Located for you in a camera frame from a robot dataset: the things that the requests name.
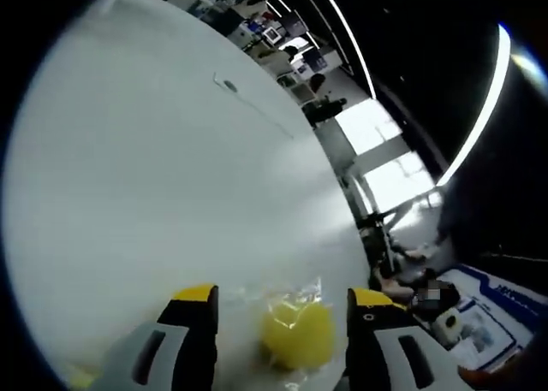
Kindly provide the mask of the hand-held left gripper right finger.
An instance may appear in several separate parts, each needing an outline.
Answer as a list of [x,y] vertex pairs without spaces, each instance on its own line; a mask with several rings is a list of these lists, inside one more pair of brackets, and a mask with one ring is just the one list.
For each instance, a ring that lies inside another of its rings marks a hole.
[[351,390],[463,390],[457,364],[407,311],[383,293],[348,290],[346,369]]

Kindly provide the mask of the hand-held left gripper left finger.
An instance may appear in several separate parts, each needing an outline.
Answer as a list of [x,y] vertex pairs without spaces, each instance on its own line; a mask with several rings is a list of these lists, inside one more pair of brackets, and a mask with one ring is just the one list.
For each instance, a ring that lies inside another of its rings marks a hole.
[[96,389],[211,390],[217,330],[218,286],[185,288],[113,346]]

